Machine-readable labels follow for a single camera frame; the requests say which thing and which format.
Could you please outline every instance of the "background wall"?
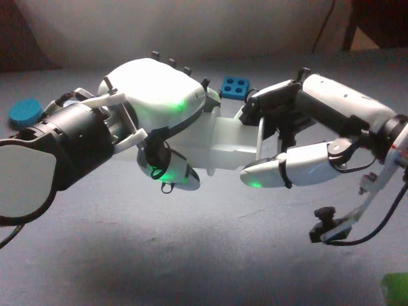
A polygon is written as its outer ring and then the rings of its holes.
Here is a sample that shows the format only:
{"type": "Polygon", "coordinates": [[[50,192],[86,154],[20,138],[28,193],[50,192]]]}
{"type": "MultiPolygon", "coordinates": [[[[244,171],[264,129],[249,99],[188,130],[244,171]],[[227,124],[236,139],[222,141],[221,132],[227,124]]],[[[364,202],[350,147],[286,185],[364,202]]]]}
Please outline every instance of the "background wall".
{"type": "MultiPolygon", "coordinates": [[[[62,67],[116,65],[158,50],[181,59],[310,53],[327,0],[15,0],[62,67]]],[[[336,2],[317,51],[341,50],[350,0],[336,2]]]]}

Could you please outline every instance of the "robotic arm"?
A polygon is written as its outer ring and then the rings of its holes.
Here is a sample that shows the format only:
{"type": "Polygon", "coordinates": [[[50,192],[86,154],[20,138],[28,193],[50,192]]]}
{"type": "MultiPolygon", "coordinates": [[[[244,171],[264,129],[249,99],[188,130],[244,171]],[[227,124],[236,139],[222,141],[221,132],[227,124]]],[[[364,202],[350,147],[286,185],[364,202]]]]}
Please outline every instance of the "robotic arm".
{"type": "Polygon", "coordinates": [[[136,159],[142,172],[173,188],[196,190],[195,168],[234,170],[252,187],[305,186],[350,171],[346,163],[357,148],[370,150],[384,165],[366,175],[362,206],[333,220],[333,209],[315,212],[322,220],[313,242],[346,238],[376,194],[398,167],[407,168],[408,118],[366,95],[319,75],[273,85],[252,95],[235,118],[221,117],[222,92],[190,77],[191,70],[139,59],[119,66],[99,86],[96,96],[77,89],[51,102],[35,125],[0,140],[0,226],[21,227],[47,211],[57,191],[111,158],[136,159]],[[64,106],[69,99],[77,102],[64,106]],[[295,135],[316,122],[339,134],[333,142],[304,147],[295,135]],[[264,139],[279,133],[278,154],[260,159],[264,139]]]}

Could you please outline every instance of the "blue block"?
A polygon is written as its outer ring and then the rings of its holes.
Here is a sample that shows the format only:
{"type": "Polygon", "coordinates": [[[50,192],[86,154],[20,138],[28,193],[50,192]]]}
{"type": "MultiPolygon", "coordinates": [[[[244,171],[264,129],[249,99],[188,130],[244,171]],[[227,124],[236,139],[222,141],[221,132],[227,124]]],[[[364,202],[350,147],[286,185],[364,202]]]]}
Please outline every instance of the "blue block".
{"type": "Polygon", "coordinates": [[[26,128],[37,122],[43,114],[41,105],[35,99],[25,99],[14,104],[9,116],[13,127],[26,128]]]}
{"type": "Polygon", "coordinates": [[[234,100],[244,100],[247,94],[249,80],[246,78],[237,78],[234,76],[226,76],[222,84],[222,97],[234,100]]]}

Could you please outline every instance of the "table surface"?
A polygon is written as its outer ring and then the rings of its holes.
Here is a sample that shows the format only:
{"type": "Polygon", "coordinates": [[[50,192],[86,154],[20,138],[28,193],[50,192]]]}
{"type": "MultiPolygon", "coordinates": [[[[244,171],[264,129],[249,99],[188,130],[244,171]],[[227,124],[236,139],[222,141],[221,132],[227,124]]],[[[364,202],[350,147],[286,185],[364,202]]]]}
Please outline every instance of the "table surface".
{"type": "MultiPolygon", "coordinates": [[[[210,77],[213,89],[227,75],[260,89],[295,78],[306,66],[408,113],[404,52],[189,64],[192,77],[210,77]]],[[[96,92],[108,72],[0,75],[0,135],[13,133],[7,119],[16,101],[36,98],[46,106],[77,87],[96,92]]],[[[225,99],[222,114],[232,117],[241,106],[225,99]]],[[[299,145],[334,138],[320,125],[297,136],[299,145]]],[[[266,141],[263,156],[275,154],[275,141],[266,141]]],[[[359,154],[355,163],[368,158],[359,154]]],[[[0,305],[384,305],[381,279],[408,271],[406,205],[363,245],[311,244],[313,211],[335,206],[343,215],[357,207],[363,173],[288,190],[251,189],[239,172],[208,177],[198,170],[199,190],[165,195],[136,163],[105,163],[58,193],[48,212],[0,251],[0,305]]],[[[393,177],[349,239],[379,224],[401,177],[401,171],[393,177]]],[[[0,238],[9,232],[0,229],[0,238]]]]}

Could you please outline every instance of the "blue round object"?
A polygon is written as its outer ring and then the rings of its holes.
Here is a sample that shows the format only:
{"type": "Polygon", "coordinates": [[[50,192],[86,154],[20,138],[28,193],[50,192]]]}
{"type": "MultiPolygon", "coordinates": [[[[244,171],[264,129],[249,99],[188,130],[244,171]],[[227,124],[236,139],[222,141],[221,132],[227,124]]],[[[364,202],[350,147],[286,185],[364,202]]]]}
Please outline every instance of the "blue round object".
{"type": "Polygon", "coordinates": [[[18,128],[26,128],[36,123],[43,112],[37,100],[25,99],[19,101],[11,108],[10,121],[18,128]]]}

